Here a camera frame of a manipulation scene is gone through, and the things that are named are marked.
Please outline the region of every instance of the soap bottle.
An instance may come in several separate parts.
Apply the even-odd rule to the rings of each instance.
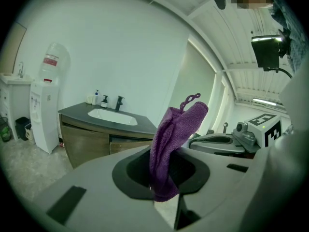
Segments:
[[[101,107],[107,108],[107,95],[103,95],[104,96],[104,100],[101,102]]]
[[[97,105],[98,103],[98,90],[96,89],[95,95],[92,97],[92,104]]]

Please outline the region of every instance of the white sink basin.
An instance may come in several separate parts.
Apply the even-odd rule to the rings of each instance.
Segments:
[[[27,75],[20,78],[12,73],[0,73],[0,79],[8,85],[30,85],[33,81],[32,78]]]
[[[124,125],[130,125],[130,126],[136,126],[137,121],[134,117],[131,117],[129,115],[119,114],[111,111],[107,111],[104,109],[93,109],[88,113],[89,116],[93,118],[98,118],[102,120],[107,120],[110,122],[115,122],[118,124],[124,124]]]

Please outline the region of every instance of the water dispenser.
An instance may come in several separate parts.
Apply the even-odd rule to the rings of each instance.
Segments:
[[[30,88],[30,119],[34,139],[37,146],[49,154],[59,144],[57,102],[60,68],[66,68],[65,58],[69,58],[69,54],[63,45],[50,44]]]

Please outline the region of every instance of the speckled floor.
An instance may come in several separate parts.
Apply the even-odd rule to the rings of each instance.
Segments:
[[[49,155],[21,139],[7,143],[0,139],[0,163],[15,192],[29,201],[73,170],[64,148]]]

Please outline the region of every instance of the faucet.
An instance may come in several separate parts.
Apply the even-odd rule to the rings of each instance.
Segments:
[[[120,106],[123,104],[123,103],[121,102],[122,99],[124,99],[124,97],[118,95],[118,101],[117,101],[117,105],[116,105],[116,108],[115,108],[115,111],[116,111],[116,112],[119,112],[119,108],[120,108]]]
[[[20,78],[23,78],[24,77],[24,63],[20,62],[18,66],[20,65],[21,65],[21,68],[19,69],[17,76],[19,76]]]

